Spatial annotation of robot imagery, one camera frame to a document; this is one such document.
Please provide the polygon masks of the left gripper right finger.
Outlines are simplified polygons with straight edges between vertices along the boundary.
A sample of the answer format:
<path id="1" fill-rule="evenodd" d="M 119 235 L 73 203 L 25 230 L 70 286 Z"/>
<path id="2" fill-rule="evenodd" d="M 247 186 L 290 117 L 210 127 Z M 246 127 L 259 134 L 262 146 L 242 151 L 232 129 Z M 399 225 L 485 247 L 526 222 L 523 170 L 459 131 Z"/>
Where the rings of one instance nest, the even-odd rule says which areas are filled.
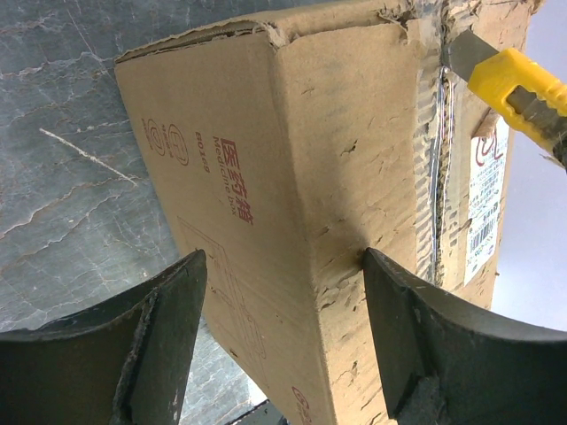
<path id="1" fill-rule="evenodd" d="M 563 424 L 566 335 L 493 313 L 381 251 L 362 268 L 388 416 L 399 424 Z"/>

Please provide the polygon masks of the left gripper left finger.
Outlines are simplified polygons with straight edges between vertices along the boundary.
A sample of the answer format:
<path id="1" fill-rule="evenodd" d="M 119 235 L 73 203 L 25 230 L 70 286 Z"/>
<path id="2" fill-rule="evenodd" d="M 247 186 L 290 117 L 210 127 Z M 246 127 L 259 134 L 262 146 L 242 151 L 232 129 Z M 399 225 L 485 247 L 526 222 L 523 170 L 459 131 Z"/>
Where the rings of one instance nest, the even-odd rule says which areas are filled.
<path id="1" fill-rule="evenodd" d="M 4 332 L 2 423 L 178 423 L 206 280 L 194 251 L 101 303 Z"/>

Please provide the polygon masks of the brown cardboard express box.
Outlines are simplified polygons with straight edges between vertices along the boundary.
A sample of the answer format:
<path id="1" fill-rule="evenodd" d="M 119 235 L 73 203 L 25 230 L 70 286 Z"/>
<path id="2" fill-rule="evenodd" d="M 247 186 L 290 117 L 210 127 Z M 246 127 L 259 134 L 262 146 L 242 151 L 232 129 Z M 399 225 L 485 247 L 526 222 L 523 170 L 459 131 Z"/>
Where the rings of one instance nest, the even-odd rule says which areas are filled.
<path id="1" fill-rule="evenodd" d="M 505 124 L 441 65 L 471 30 L 522 49 L 538 1 L 335 1 L 193 28 L 118 58 L 214 338 L 294 424 L 386 424 L 361 271 L 375 248 L 492 301 Z"/>

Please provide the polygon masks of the yellow utility knife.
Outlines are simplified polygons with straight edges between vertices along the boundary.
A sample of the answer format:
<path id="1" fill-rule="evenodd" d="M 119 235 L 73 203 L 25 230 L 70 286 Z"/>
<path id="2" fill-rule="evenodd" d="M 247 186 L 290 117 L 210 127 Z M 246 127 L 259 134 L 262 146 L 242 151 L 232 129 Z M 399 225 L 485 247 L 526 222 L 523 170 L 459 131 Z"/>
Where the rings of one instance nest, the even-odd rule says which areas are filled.
<path id="1" fill-rule="evenodd" d="M 566 167 L 566 85 L 514 48 L 496 50 L 473 32 L 444 47 L 442 63 L 476 97 Z"/>

